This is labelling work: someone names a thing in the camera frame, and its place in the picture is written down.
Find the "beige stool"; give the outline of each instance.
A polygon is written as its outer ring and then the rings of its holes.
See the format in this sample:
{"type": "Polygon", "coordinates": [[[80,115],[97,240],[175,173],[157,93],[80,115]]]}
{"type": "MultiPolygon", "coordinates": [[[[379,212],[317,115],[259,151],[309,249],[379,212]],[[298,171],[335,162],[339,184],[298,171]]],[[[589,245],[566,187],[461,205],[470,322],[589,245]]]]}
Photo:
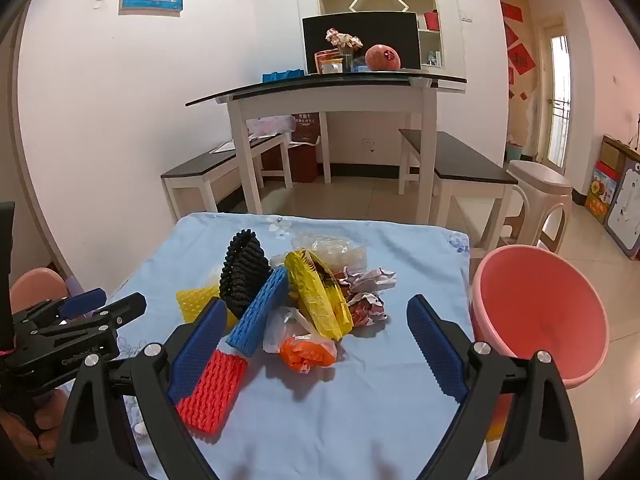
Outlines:
{"type": "Polygon", "coordinates": [[[511,226],[511,238],[517,244],[532,246],[540,240],[557,253],[571,215],[571,183],[551,168],[526,160],[512,160],[508,171],[518,179],[515,190],[523,202],[520,214],[505,220],[504,224],[511,226]],[[562,218],[552,240],[542,229],[548,216],[558,209],[562,218]]]}

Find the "finger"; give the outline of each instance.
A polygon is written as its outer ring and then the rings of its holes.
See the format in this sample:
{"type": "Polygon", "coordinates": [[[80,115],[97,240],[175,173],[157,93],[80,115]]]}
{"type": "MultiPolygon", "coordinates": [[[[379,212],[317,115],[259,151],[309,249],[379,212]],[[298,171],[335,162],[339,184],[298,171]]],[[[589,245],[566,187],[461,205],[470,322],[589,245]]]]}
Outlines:
{"type": "Polygon", "coordinates": [[[39,455],[38,441],[16,416],[0,410],[0,424],[23,458],[31,459],[39,455]]]}
{"type": "Polygon", "coordinates": [[[58,446],[58,434],[60,428],[54,428],[53,430],[45,431],[38,437],[38,444],[47,455],[52,456],[56,452],[58,446]]]}
{"type": "Polygon", "coordinates": [[[65,414],[66,393],[62,390],[53,390],[49,401],[35,413],[35,421],[41,430],[51,430],[62,423],[65,414]]]}

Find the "blue gripper pad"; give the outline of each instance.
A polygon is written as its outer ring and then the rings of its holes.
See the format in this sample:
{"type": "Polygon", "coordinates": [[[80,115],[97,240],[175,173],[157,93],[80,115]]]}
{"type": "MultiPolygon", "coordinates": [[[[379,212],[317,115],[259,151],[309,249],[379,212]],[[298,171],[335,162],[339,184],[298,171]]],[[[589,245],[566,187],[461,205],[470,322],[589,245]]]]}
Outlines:
{"type": "Polygon", "coordinates": [[[262,341],[267,316],[275,306],[282,306],[289,293],[289,277],[284,266],[277,267],[262,286],[233,328],[226,342],[247,357],[251,357],[262,341]]]}
{"type": "Polygon", "coordinates": [[[418,297],[409,300],[406,320],[442,392],[462,403],[469,393],[465,364],[442,332],[440,320],[434,319],[418,297]]]}
{"type": "Polygon", "coordinates": [[[172,364],[171,385],[166,394],[174,405],[193,393],[225,333],[225,302],[212,298],[209,304],[194,321],[197,327],[172,364]],[[207,309],[211,302],[214,302],[213,306],[207,309]]]}
{"type": "Polygon", "coordinates": [[[69,298],[58,309],[63,319],[73,319],[87,314],[107,303],[107,294],[101,288],[94,288],[89,292],[69,298]]]}

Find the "television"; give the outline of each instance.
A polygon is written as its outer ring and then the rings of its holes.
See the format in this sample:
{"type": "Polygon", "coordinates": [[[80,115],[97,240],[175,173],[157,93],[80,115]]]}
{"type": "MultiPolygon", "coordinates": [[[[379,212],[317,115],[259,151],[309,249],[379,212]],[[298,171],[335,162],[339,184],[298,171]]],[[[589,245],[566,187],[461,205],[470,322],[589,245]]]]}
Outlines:
{"type": "Polygon", "coordinates": [[[333,48],[331,43],[326,40],[326,32],[330,28],[360,38],[363,47],[354,53],[355,57],[364,56],[367,50],[376,44],[385,44],[398,53],[402,68],[418,70],[422,68],[420,65],[418,20],[415,13],[372,10],[323,14],[302,20],[306,70],[309,74],[318,72],[316,52],[333,48]]]}

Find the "silver screw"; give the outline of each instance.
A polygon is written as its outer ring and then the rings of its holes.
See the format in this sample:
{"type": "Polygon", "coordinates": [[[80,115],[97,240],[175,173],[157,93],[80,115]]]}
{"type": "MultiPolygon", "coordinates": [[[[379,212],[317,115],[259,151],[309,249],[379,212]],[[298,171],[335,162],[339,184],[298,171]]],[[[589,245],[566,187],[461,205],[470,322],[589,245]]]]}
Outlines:
{"type": "Polygon", "coordinates": [[[551,354],[544,350],[538,352],[538,361],[541,363],[549,364],[551,362],[551,354]]]}
{"type": "Polygon", "coordinates": [[[489,352],[491,352],[491,347],[489,346],[489,343],[478,341],[474,344],[474,350],[480,355],[487,355],[489,352]]]}
{"type": "Polygon", "coordinates": [[[145,347],[145,355],[155,357],[162,351],[162,347],[158,343],[151,343],[145,347]]]}
{"type": "Polygon", "coordinates": [[[95,366],[98,364],[99,360],[100,356],[98,354],[89,354],[84,358],[84,364],[86,364],[87,366],[95,366]]]}

